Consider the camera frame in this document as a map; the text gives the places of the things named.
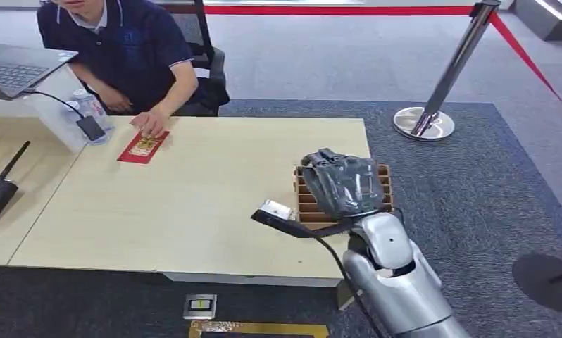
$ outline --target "red barrier rope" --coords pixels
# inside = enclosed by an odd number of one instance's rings
[[[180,5],[166,5],[171,13],[186,13]],[[204,6],[207,14],[217,15],[333,15],[333,16],[412,16],[412,15],[468,15],[472,6]],[[497,29],[509,46],[517,53],[531,71],[562,102],[562,97],[553,88],[538,66],[532,61],[524,48],[507,28],[503,20],[495,13],[491,24]]]

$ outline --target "red envelope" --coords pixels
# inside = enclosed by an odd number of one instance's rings
[[[128,144],[125,150],[119,155],[117,161],[148,164],[154,153],[167,138],[169,132],[165,132],[159,138],[143,137],[139,132],[136,137]]]

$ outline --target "wooden table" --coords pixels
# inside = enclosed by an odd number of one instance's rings
[[[341,278],[318,243],[250,215],[265,199],[295,207],[292,172],[308,152],[369,156],[362,120],[176,118],[148,165],[116,161],[135,131],[114,120],[112,140],[82,151],[10,265],[252,284]],[[346,240],[329,238],[338,252]]]
[[[20,189],[0,215],[0,265],[8,264],[77,157],[38,118],[0,118],[0,172],[27,140],[7,177]]]

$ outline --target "man's hand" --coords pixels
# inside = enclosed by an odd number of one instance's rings
[[[124,113],[132,110],[132,102],[130,102],[130,99],[108,84],[102,84],[98,88],[93,89],[112,111]]]
[[[132,119],[131,125],[142,131],[145,137],[160,137],[165,132],[169,116],[155,111],[140,113]]]

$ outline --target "office chair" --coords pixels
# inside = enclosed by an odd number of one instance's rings
[[[194,60],[194,68],[209,71],[208,78],[199,77],[199,89],[202,99],[195,104],[187,104],[182,114],[191,116],[217,116],[219,106],[229,102],[227,80],[225,78],[225,53],[213,47],[208,33],[204,3],[202,0],[188,0],[176,4],[163,4],[180,27],[188,42]]]

